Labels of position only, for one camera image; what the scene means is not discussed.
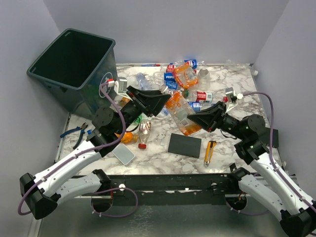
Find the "blue label clear bottle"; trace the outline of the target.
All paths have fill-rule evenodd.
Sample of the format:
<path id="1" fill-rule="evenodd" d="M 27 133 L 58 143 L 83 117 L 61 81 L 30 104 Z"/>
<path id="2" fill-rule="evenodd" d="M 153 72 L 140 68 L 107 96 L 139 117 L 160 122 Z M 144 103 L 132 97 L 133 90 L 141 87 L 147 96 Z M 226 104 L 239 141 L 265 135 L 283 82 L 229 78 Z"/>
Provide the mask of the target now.
<path id="1" fill-rule="evenodd" d="M 207 109 L 211 107 L 213 104 L 209 102 L 188 102 L 188 104 L 191 106 L 191 108 L 195 111 L 201 111 L 203 109 Z"/>

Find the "red label clear bottle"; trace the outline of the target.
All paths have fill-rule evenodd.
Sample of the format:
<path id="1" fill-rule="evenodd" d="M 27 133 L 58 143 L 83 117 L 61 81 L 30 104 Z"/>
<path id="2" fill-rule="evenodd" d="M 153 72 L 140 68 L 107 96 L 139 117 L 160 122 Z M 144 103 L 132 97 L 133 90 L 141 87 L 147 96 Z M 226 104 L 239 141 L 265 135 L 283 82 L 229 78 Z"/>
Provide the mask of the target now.
<path id="1" fill-rule="evenodd" d="M 224 101 L 224 96 L 208 91 L 191 91 L 187 99 L 190 102 L 217 103 L 218 101 Z"/>

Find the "red cap clear bottle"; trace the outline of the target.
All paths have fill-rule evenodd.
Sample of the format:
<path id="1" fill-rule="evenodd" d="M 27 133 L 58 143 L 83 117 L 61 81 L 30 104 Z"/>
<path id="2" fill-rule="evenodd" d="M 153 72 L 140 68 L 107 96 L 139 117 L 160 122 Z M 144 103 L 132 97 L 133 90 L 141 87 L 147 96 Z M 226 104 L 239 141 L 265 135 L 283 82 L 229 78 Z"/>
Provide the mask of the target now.
<path id="1" fill-rule="evenodd" d="M 139 131 L 138 131 L 138 138 L 139 138 L 139 144 L 138 148 L 141 150 L 146 149 L 147 147 L 147 141 L 150 137 L 151 133 L 151 122 L 149 120 L 142 120 L 139 125 Z"/>

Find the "crushed orange label bottle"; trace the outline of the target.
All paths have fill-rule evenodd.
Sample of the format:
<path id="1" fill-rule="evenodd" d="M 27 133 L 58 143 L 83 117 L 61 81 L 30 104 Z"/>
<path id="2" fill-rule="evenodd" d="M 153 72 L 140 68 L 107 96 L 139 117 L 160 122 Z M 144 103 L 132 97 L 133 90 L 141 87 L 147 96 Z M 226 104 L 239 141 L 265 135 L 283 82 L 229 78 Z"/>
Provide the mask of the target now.
<path id="1" fill-rule="evenodd" d="M 171 90 L 167 85 L 161 85 L 162 94 L 170 95 L 169 100 L 165 106 L 179 130 L 185 135 L 189 136 L 201 130 L 201 127 L 187 118 L 188 115 L 193 115 L 195 112 L 186 99 L 183 97 L 181 91 Z"/>

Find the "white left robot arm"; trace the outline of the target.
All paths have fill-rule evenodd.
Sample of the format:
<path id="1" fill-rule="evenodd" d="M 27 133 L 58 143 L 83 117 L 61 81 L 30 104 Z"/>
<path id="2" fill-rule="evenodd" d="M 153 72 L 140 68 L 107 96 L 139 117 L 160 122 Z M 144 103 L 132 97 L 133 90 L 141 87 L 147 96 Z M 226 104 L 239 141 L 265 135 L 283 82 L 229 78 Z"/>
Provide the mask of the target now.
<path id="1" fill-rule="evenodd" d="M 101 169 L 81 178 L 73 178 L 89 164 L 112 152 L 120 143 L 126 129 L 141 115 L 157 116 L 170 95 L 159 90 L 139 90 L 129 86 L 130 101 L 122 108 L 106 94 L 110 106 L 100 107 L 94 115 L 94 130 L 74 151 L 54 165 L 32 175 L 20 177 L 22 199 L 18 214 L 32 214 L 37 220 L 51 214 L 59 204 L 85 194 L 103 195 L 116 190 Z"/>

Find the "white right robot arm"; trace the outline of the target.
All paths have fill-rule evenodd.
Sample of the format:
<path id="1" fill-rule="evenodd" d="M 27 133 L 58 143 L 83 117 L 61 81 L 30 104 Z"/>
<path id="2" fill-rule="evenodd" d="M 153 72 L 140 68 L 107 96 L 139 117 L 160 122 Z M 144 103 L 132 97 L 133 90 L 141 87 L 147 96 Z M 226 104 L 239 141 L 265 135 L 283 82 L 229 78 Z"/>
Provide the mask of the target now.
<path id="1" fill-rule="evenodd" d="M 218 102 L 187 118 L 207 132 L 219 129 L 240 139 L 235 144 L 237 155 L 268 183 L 268 186 L 260 184 L 254 175 L 239 168 L 227 180 L 230 192 L 241 190 L 255 198 L 277 218 L 289 237 L 306 237 L 315 231 L 316 201 L 286 174 L 260 140 L 267 130 L 262 116 L 250 115 L 238 120 L 227 114 L 225 103 Z"/>

